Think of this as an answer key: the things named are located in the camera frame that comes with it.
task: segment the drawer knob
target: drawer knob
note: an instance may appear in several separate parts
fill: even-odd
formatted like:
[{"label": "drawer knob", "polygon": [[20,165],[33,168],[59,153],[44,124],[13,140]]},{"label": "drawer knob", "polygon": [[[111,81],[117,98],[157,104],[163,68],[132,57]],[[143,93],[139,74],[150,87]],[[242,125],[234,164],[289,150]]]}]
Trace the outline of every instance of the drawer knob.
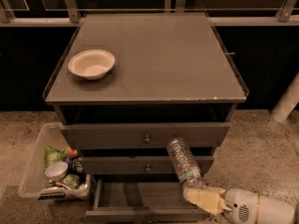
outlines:
[{"label": "drawer knob", "polygon": [[145,144],[149,144],[150,143],[150,136],[148,135],[148,134],[146,134],[146,135],[144,135],[144,137],[143,137],[143,142],[145,143]]},{"label": "drawer knob", "polygon": [[151,166],[150,166],[149,164],[148,164],[147,167],[146,167],[146,171],[147,171],[147,172],[150,172],[150,171],[151,171]]}]

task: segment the speckled floor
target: speckled floor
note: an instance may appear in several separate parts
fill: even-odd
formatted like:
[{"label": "speckled floor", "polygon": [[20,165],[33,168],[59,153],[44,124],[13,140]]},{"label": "speckled floor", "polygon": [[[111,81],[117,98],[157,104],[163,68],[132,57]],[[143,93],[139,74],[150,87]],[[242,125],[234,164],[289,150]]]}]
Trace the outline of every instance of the speckled floor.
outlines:
[{"label": "speckled floor", "polygon": [[[86,202],[40,204],[17,196],[38,132],[53,121],[53,112],[0,113],[0,223],[87,223]],[[247,189],[296,205],[298,170],[299,111],[280,124],[267,110],[237,110],[205,179],[210,186]],[[198,223],[227,222],[217,216]]]}]

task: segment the clear storage container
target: clear storage container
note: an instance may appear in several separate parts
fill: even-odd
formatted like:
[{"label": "clear storage container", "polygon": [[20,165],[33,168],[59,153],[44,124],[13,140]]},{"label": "clear storage container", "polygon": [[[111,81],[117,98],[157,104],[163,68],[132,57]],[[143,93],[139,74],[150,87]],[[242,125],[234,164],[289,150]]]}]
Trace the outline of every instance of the clear storage container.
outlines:
[{"label": "clear storage container", "polygon": [[19,186],[19,196],[37,200],[81,199],[83,201],[88,201],[91,194],[91,177],[89,175],[86,176],[86,182],[83,189],[46,190],[49,182],[45,177],[44,172],[44,153],[46,146],[51,146],[55,149],[61,149],[67,146],[67,143],[60,132],[59,122],[47,123],[41,128]]}]

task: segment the white pole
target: white pole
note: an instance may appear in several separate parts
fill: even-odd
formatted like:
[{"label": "white pole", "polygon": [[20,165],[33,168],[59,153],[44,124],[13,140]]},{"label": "white pole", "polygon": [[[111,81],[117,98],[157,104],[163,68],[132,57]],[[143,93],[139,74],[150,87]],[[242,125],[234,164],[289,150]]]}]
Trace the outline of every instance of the white pole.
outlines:
[{"label": "white pole", "polygon": [[282,95],[277,105],[271,111],[271,116],[277,122],[283,122],[299,103],[299,73]]}]

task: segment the bowl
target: bowl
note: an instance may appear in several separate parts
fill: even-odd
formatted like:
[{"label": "bowl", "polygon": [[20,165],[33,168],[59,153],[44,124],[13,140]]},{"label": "bowl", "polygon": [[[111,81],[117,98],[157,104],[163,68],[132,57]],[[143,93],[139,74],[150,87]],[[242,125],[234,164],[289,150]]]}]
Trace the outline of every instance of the bowl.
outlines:
[{"label": "bowl", "polygon": [[45,176],[51,180],[60,180],[66,176],[68,164],[64,161],[57,161],[51,164],[45,171]]},{"label": "bowl", "polygon": [[68,63],[73,75],[95,80],[103,77],[114,65],[114,56],[103,49],[89,49],[74,56]]}]

